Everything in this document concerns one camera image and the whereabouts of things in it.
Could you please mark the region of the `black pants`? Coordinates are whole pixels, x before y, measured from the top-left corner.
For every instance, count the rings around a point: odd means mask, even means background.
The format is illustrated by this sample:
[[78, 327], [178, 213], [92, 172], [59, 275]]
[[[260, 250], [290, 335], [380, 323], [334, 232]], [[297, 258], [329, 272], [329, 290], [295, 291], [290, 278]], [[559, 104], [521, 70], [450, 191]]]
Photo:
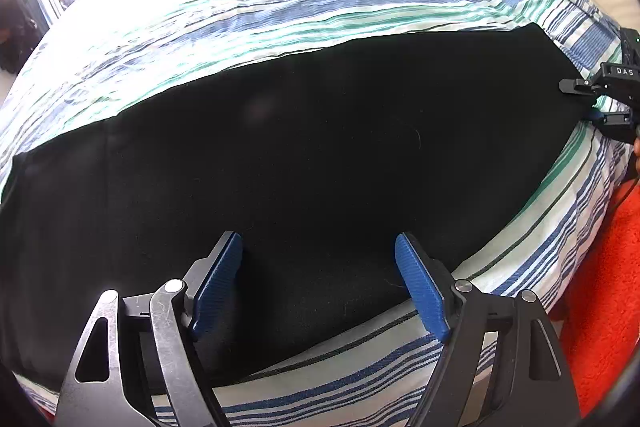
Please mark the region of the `black pants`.
[[102, 291], [154, 291], [238, 232], [198, 343], [213, 385], [403, 303], [402, 232], [449, 269], [534, 195], [588, 107], [536, 25], [352, 40], [195, 80], [17, 155], [1, 358], [58, 389]]

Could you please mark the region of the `dark hanging jacket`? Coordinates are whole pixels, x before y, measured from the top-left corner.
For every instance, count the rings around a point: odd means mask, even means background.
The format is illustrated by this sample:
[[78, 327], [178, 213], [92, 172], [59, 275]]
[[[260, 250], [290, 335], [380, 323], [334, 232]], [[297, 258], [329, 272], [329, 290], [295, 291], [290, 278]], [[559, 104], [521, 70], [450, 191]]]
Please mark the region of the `dark hanging jacket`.
[[1, 68], [17, 75], [48, 31], [38, 0], [1, 0]]

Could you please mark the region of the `striped bed sheet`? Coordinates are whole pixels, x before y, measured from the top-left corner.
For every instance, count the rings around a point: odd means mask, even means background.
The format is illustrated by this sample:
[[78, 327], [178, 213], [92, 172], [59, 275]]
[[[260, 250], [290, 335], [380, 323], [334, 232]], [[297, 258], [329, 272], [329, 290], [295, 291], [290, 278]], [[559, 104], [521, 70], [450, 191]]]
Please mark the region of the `striped bed sheet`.
[[[2, 106], [1, 205], [17, 155], [183, 84], [352, 40], [527, 25], [578, 67], [575, 79], [620, 59], [620, 33], [591, 0], [78, 0]], [[553, 306], [629, 159], [628, 145], [581, 119], [518, 214], [448, 269], [481, 291], [530, 289]], [[408, 293], [298, 355], [231, 384], [208, 382], [235, 426], [399, 426], [418, 406], [440, 351]]]

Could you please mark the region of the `orange fleece trousers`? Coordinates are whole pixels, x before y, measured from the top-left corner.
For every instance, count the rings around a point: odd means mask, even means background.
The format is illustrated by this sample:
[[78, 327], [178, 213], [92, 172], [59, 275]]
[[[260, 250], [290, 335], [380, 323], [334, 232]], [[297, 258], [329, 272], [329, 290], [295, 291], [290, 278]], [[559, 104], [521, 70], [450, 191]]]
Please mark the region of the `orange fleece trousers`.
[[639, 341], [639, 187], [628, 181], [568, 284], [553, 316], [560, 343], [588, 415], [613, 387]]

